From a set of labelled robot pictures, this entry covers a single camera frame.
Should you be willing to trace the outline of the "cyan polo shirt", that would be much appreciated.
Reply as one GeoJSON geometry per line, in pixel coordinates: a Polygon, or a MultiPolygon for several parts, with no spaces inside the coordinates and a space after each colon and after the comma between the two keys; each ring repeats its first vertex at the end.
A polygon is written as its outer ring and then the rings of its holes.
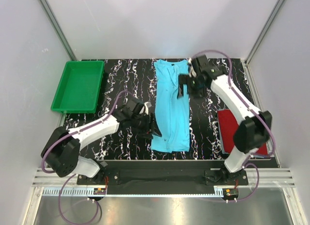
{"type": "Polygon", "coordinates": [[[178,77],[188,74],[187,60],[158,60],[154,67],[157,78],[155,119],[162,136],[153,137],[151,149],[168,153],[189,151],[189,96],[185,92],[178,98],[178,77]]]}

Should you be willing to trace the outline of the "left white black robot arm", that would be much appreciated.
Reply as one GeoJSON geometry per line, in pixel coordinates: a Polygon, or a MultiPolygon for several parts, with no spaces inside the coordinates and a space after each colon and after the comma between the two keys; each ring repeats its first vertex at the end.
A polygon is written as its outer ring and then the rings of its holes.
{"type": "Polygon", "coordinates": [[[82,157],[80,151],[94,141],[126,128],[147,139],[161,137],[150,107],[150,102],[132,98],[125,105],[115,106],[107,115],[83,126],[68,130],[56,128],[41,152],[42,164],[50,166],[50,172],[60,178],[76,174],[88,178],[93,184],[100,184],[105,177],[106,165],[82,157]]]}

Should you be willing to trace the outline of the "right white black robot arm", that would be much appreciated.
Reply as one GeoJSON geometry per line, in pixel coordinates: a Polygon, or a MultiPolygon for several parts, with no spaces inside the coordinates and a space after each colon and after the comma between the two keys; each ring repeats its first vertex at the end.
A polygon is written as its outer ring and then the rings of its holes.
{"type": "Polygon", "coordinates": [[[202,98],[210,90],[224,102],[238,124],[233,135],[234,147],[220,172],[221,181],[232,184],[249,158],[268,140],[274,139],[272,115],[269,111],[261,111],[242,94],[233,83],[231,69],[212,65],[205,53],[190,58],[188,65],[189,72],[178,76],[177,98],[185,94],[202,98]]]}

